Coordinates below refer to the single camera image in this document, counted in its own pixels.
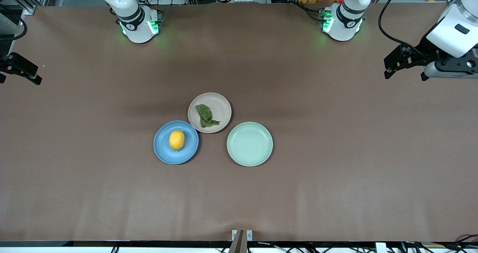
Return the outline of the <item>yellow lemon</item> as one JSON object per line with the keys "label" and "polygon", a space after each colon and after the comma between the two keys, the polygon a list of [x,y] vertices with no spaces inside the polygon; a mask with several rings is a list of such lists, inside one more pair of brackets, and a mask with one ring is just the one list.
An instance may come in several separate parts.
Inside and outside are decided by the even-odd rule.
{"label": "yellow lemon", "polygon": [[170,133],[169,136],[169,146],[173,151],[178,151],[182,149],[186,140],[186,136],[180,129],[176,129]]}

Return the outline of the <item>green lettuce leaf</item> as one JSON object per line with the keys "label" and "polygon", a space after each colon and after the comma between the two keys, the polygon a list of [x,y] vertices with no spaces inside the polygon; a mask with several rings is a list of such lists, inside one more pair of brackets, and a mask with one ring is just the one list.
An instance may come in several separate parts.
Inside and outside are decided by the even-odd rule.
{"label": "green lettuce leaf", "polygon": [[220,121],[213,119],[213,113],[211,112],[210,107],[207,105],[198,104],[195,105],[195,108],[200,117],[201,128],[213,127],[220,124]]}

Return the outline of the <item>light green round plate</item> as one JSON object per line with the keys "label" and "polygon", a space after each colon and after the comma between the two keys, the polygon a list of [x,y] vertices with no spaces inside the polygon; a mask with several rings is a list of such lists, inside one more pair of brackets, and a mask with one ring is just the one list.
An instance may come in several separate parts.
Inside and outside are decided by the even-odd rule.
{"label": "light green round plate", "polygon": [[245,167],[255,167],[265,163],[273,153],[273,136],[270,131],[257,122],[243,122],[236,125],[226,141],[231,159]]}

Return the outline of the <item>beige pink round plate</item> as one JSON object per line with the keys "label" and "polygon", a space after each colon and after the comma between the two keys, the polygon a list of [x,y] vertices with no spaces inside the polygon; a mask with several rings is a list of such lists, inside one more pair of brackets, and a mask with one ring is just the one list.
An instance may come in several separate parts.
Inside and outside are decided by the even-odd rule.
{"label": "beige pink round plate", "polygon": [[[205,104],[210,107],[211,112],[213,113],[213,119],[220,121],[219,125],[201,128],[200,117],[196,111],[195,105]],[[229,101],[219,93],[203,93],[190,103],[188,108],[188,120],[189,123],[196,129],[198,132],[212,134],[222,131],[226,128],[232,118],[232,107]]]}

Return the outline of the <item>blue round plate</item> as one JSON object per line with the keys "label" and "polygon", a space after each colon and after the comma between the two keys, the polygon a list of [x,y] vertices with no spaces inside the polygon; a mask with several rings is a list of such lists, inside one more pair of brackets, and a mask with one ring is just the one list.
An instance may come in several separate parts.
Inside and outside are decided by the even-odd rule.
{"label": "blue round plate", "polygon": [[[185,137],[184,145],[178,151],[169,145],[170,134],[180,130]],[[154,136],[153,149],[162,162],[170,165],[180,165],[189,161],[198,150],[198,131],[188,122],[170,121],[159,128]]]}

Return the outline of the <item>small metal bracket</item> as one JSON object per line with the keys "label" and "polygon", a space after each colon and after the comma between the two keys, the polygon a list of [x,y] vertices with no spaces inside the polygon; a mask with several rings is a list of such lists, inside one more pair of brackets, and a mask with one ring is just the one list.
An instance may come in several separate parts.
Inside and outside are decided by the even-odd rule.
{"label": "small metal bracket", "polygon": [[233,241],[238,234],[239,237],[242,239],[245,239],[247,241],[253,241],[253,231],[250,229],[233,229],[232,238],[230,240]]}

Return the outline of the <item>brown post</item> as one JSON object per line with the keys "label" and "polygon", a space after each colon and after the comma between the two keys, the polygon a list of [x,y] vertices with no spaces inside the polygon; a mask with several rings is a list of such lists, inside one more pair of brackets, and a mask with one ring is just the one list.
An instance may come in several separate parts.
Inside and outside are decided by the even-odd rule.
{"label": "brown post", "polygon": [[248,236],[246,230],[237,230],[233,236],[228,253],[248,253]]}

